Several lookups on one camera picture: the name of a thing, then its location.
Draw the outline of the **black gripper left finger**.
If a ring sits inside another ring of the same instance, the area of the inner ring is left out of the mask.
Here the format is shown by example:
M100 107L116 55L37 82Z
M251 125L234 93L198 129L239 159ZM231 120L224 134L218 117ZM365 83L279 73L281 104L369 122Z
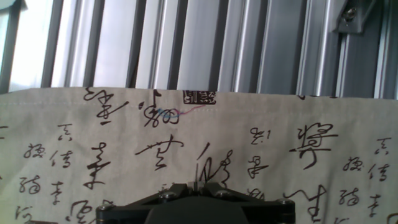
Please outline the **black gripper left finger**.
M100 205L96 208L96 224L145 223L150 212L158 205L192 196L194 190L194 182L172 184L167 189L127 205Z

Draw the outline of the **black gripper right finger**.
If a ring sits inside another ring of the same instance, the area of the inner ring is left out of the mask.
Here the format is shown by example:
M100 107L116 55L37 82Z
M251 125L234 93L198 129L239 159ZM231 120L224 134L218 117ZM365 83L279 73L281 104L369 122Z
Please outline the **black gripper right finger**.
M209 197L230 215L243 215L248 223L295 223L295 202L286 198L266 201L225 187L217 182L199 182L198 195Z

